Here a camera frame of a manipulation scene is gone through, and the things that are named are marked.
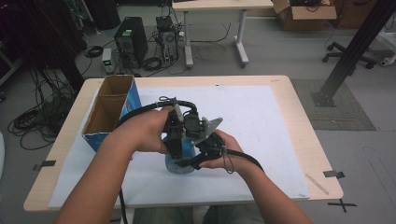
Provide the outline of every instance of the wooden table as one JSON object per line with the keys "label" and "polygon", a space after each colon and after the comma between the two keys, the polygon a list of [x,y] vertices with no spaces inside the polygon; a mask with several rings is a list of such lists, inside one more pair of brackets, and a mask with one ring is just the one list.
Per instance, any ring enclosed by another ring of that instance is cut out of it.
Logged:
{"label": "wooden table", "polygon": [[[324,171],[332,167],[306,116],[290,80],[285,76],[234,76],[234,77],[138,77],[137,87],[193,87],[222,83],[224,85],[271,86],[279,110],[293,143],[297,158],[311,193],[310,200],[340,199],[343,191],[336,177],[325,177]],[[49,211],[49,201],[57,183],[64,159],[70,150],[78,128],[88,111],[96,90],[103,80],[93,78],[85,81],[61,132],[47,157],[56,161],[54,166],[41,169],[23,207],[27,211]]]}
{"label": "wooden table", "polygon": [[186,54],[186,65],[191,68],[193,66],[192,52],[191,52],[191,40],[189,32],[190,13],[199,11],[198,15],[202,17],[212,18],[206,22],[213,23],[219,22],[222,17],[225,17],[226,11],[239,10],[239,29],[238,35],[235,37],[235,44],[238,49],[239,56],[241,57],[242,66],[248,64],[248,56],[245,52],[245,48],[242,44],[242,35],[244,33],[245,19],[247,15],[247,9],[251,8],[268,8],[272,7],[273,3],[271,0],[195,0],[188,2],[173,3],[172,7],[175,11],[183,11],[184,15],[184,33],[185,33],[185,54]]}

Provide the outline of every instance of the black mat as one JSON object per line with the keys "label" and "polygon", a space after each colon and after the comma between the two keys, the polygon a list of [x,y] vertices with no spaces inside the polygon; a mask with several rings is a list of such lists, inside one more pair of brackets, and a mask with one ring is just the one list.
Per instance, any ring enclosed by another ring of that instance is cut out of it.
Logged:
{"label": "black mat", "polygon": [[332,98],[336,107],[315,106],[311,92],[318,92],[324,82],[325,80],[316,79],[291,80],[314,129],[333,131],[376,130],[345,83],[341,85]]}

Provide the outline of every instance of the forearm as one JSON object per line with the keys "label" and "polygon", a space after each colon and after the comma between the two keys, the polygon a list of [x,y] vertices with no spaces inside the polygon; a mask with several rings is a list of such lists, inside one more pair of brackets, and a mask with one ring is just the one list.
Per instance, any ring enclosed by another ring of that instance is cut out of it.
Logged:
{"label": "forearm", "polygon": [[117,136],[106,138],[56,223],[108,223],[133,152]]}
{"label": "forearm", "polygon": [[305,212],[257,166],[239,172],[246,181],[265,223],[312,223]]}

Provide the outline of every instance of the blue box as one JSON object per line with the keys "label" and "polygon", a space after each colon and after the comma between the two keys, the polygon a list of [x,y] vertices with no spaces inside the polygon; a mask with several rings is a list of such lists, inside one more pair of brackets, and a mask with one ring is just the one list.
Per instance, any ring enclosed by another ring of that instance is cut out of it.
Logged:
{"label": "blue box", "polygon": [[126,113],[141,107],[134,76],[105,77],[88,119],[82,137],[94,151],[116,127]]}

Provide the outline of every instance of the cardboard box on table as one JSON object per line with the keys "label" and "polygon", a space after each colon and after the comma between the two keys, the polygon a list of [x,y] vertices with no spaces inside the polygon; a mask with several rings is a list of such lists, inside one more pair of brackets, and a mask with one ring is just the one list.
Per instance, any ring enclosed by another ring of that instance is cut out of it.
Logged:
{"label": "cardboard box on table", "polygon": [[323,0],[317,7],[292,7],[288,0],[273,0],[276,20],[285,31],[322,30],[327,20],[335,20],[335,7]]}
{"label": "cardboard box on table", "polygon": [[359,29],[377,0],[332,0],[337,19],[331,24],[337,29]]}
{"label": "cardboard box on table", "polygon": [[82,130],[83,138],[97,151],[120,117],[141,106],[133,76],[105,77]]}

